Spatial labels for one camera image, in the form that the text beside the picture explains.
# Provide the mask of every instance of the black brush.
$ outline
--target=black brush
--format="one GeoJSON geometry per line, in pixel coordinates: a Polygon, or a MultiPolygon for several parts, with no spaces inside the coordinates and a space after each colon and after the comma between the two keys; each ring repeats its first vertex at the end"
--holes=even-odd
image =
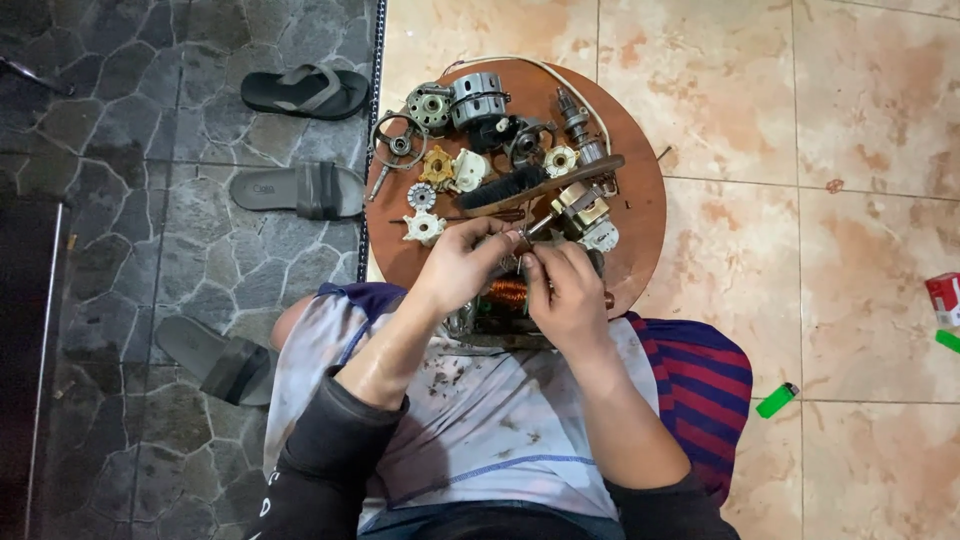
{"type": "Polygon", "coordinates": [[[460,209],[479,209],[533,189],[543,184],[546,178],[546,169],[539,165],[528,165],[468,191],[454,202],[460,209]]]}

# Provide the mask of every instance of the electrical cable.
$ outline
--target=electrical cable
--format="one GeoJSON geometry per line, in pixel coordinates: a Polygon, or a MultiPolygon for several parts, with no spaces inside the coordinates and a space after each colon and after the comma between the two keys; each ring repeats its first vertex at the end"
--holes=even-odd
{"type": "Polygon", "coordinates": [[[534,60],[532,58],[523,57],[520,55],[490,55],[486,57],[476,57],[476,58],[471,58],[467,60],[457,60],[456,62],[446,67],[446,69],[444,70],[444,75],[446,75],[447,72],[450,71],[450,68],[455,65],[460,65],[463,63],[477,63],[479,61],[491,61],[491,60],[527,61],[539,67],[540,69],[546,71],[547,73],[552,75],[553,78],[556,79],[557,81],[560,81],[562,85],[566,86],[566,89],[569,90],[570,93],[572,93],[574,96],[576,96],[577,99],[580,100],[580,103],[584,104],[584,107],[587,108],[587,111],[590,113],[590,115],[596,119],[597,127],[600,128],[600,132],[603,134],[604,144],[607,147],[607,155],[611,156],[613,154],[613,151],[611,151],[611,145],[610,145],[610,132],[607,131],[607,124],[604,124],[603,118],[601,118],[600,115],[597,114],[596,109],[593,108],[593,106],[589,103],[589,101],[587,101],[587,98],[585,98],[584,95],[581,94],[579,90],[577,90],[577,88],[573,87],[570,81],[565,79],[563,75],[561,75],[560,73],[557,73],[557,71],[554,68],[543,63],[542,61],[534,60]]]}

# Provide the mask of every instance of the gray slide sandal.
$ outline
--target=gray slide sandal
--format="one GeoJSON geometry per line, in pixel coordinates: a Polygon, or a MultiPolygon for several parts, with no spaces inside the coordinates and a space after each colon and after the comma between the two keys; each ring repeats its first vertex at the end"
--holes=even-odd
{"type": "Polygon", "coordinates": [[[204,323],[173,315],[154,340],[202,381],[200,389],[232,405],[267,405],[274,393],[277,353],[242,337],[220,335],[204,323]]]}
{"type": "Polygon", "coordinates": [[[363,192],[360,175],[330,161],[242,173],[230,183],[230,196],[241,208],[296,210],[306,219],[359,215],[363,192]]]}

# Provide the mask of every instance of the red and blue striped fabric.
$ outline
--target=red and blue striped fabric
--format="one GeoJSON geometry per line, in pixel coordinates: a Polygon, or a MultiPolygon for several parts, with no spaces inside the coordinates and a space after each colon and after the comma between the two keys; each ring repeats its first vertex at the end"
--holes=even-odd
{"type": "Polygon", "coordinates": [[[625,317],[657,380],[660,419],[677,438],[711,498],[730,494],[736,443],[747,423],[754,375],[743,351],[695,321],[625,317]]]}

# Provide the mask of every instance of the round wooden table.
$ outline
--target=round wooden table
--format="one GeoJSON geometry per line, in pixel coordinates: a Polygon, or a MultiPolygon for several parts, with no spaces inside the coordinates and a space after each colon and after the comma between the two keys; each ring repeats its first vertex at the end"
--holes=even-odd
{"type": "MultiPolygon", "coordinates": [[[[657,267],[666,229],[663,176],[646,135],[610,94],[578,73],[557,65],[551,67],[590,101],[607,124],[613,153],[623,155],[626,160],[626,164],[616,171],[620,193],[607,200],[611,207],[611,220],[620,231],[619,243],[605,254],[605,282],[616,299],[608,314],[616,317],[636,302],[657,267]]],[[[507,106],[507,113],[534,116],[544,122],[553,119],[560,127],[558,139],[566,139],[564,119],[557,109],[556,88],[560,84],[550,74],[526,61],[487,61],[445,75],[438,83],[446,86],[454,79],[477,71],[492,71],[500,76],[504,91],[513,98],[507,106]]],[[[405,127],[402,124],[402,120],[393,122],[387,127],[386,133],[399,135],[405,127]]],[[[591,133],[599,132],[592,118],[588,129],[591,133]]],[[[414,144],[419,145],[420,141],[416,140],[414,144]]],[[[427,141],[427,150],[434,145],[440,145],[454,158],[461,148],[468,147],[466,138],[460,134],[427,141]]],[[[384,148],[378,148],[377,151],[381,155],[388,155],[384,148]]],[[[367,182],[368,193],[382,168],[383,165],[374,159],[367,182]]],[[[367,203],[366,207],[370,245],[380,271],[387,282],[406,288],[410,288],[417,279],[430,249],[419,242],[403,240],[407,233],[406,223],[388,223],[388,220],[414,214],[407,203],[407,190],[418,181],[422,171],[421,161],[410,170],[398,169],[389,173],[376,200],[367,203]]],[[[550,195],[543,197],[533,213],[537,217],[545,215],[545,203],[553,198],[550,195]]],[[[438,193],[437,204],[430,211],[441,217],[460,215],[448,193],[438,193]]]]}

